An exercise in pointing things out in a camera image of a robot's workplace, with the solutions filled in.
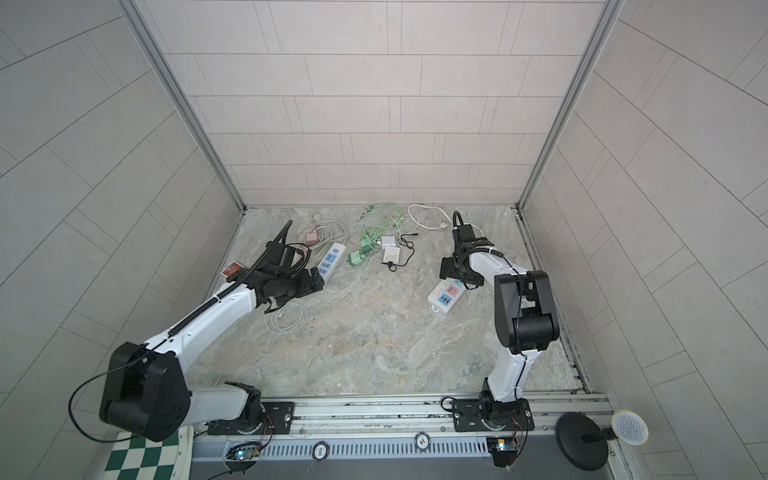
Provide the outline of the long colourful socket power strip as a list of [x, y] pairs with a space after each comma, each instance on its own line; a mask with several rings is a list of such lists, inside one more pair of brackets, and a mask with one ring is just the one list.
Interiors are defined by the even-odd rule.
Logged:
[[442, 279], [430, 292], [427, 301], [434, 312], [447, 314], [466, 291], [457, 279]]

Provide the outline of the white charger with black cable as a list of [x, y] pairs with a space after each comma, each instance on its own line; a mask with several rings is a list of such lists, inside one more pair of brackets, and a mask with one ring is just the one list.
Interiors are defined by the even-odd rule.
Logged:
[[417, 233], [403, 234], [395, 237], [398, 243], [396, 248], [382, 248], [383, 257], [381, 264], [385, 265], [390, 272], [396, 272], [399, 268], [408, 265], [415, 253], [415, 245], [410, 237], [417, 236]]

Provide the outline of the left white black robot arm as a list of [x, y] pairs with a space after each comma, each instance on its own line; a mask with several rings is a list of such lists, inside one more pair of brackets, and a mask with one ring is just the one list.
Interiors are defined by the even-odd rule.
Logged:
[[289, 230], [284, 226], [252, 265], [232, 271], [176, 324], [142, 343], [125, 342], [111, 354], [101, 375], [102, 422], [156, 442], [187, 425], [206, 423], [244, 434], [267, 425], [256, 387], [227, 382], [194, 390], [186, 372], [220, 335], [259, 306], [276, 312], [323, 289], [319, 270], [309, 264], [311, 248], [289, 242]]

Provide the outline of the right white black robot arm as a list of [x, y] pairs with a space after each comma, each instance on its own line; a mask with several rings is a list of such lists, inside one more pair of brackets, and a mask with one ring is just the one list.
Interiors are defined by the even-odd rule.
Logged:
[[509, 261], [486, 237], [475, 234], [457, 211], [452, 214], [454, 250], [441, 262], [440, 278], [476, 289], [494, 289], [494, 328], [501, 350], [484, 380], [471, 414], [488, 431], [534, 428], [523, 384], [540, 354], [560, 336], [551, 282], [542, 270]]

